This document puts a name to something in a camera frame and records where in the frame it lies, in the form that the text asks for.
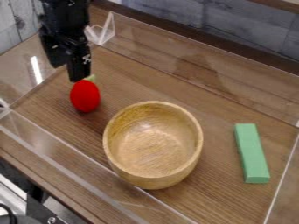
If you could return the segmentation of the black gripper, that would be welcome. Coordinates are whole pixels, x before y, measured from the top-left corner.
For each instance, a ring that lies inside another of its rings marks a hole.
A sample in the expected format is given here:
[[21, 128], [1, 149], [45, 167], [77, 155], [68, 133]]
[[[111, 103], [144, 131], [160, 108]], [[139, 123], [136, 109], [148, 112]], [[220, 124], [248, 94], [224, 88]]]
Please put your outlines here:
[[40, 0], [40, 40], [50, 66], [65, 64], [69, 81], [77, 82], [91, 73], [91, 51], [84, 34], [89, 24], [89, 0]]

